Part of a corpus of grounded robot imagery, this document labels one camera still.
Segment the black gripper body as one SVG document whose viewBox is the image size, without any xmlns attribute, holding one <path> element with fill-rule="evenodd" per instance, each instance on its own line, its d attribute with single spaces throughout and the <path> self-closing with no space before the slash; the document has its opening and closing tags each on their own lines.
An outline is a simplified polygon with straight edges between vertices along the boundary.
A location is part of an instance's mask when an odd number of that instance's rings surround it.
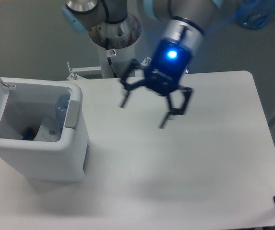
<svg viewBox="0 0 275 230">
<path fill-rule="evenodd" d="M 177 90 L 191 57 L 191 52 L 179 44 L 162 39 L 143 71 L 145 86 L 162 96 Z"/>
</svg>

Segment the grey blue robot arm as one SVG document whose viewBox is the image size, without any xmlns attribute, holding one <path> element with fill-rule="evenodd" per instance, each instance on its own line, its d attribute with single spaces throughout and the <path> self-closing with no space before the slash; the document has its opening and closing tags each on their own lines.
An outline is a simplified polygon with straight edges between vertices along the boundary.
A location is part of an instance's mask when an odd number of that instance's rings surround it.
<svg viewBox="0 0 275 230">
<path fill-rule="evenodd" d="M 103 78 L 118 78 L 125 99 L 139 87 L 165 97 L 172 115 L 183 115 L 192 88 L 179 84 L 196 54 L 220 0 L 143 0 L 144 12 L 167 26 L 154 53 L 143 63 L 133 58 L 142 27 L 125 0 L 68 0 L 61 13 L 77 33 L 87 32 L 98 48 Z"/>
</svg>

